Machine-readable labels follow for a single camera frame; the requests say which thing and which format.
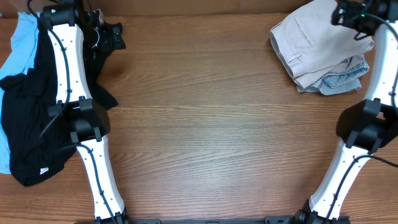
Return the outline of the beige shorts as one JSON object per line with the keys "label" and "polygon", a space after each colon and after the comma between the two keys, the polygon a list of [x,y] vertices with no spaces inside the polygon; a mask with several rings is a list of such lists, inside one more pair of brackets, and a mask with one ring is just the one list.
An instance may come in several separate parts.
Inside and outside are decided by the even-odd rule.
{"label": "beige shorts", "polygon": [[289,14],[270,31],[270,41],[290,78],[309,87],[328,72],[340,73],[365,60],[371,37],[355,40],[356,31],[331,24],[334,0],[314,0]]}

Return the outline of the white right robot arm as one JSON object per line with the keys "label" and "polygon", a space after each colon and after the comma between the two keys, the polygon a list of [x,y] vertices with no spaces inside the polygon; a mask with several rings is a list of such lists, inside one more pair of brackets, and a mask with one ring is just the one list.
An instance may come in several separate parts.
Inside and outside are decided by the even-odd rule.
{"label": "white right robot arm", "polygon": [[349,223],[340,210],[360,170],[378,149],[397,137],[397,1],[338,1],[335,26],[357,31],[355,40],[373,36],[376,58],[363,101],[341,113],[340,141],[317,191],[292,223]]}

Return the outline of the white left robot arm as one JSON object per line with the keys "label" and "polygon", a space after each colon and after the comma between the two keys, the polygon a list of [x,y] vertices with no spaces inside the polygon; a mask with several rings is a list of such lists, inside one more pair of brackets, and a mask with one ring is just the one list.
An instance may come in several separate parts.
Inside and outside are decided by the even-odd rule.
{"label": "white left robot arm", "polygon": [[107,110],[93,99],[85,69],[100,54],[125,49],[122,26],[105,23],[101,10],[84,10],[83,1],[45,6],[40,21],[48,30],[57,71],[51,123],[71,141],[85,165],[93,194],[95,223],[129,223],[109,158]]}

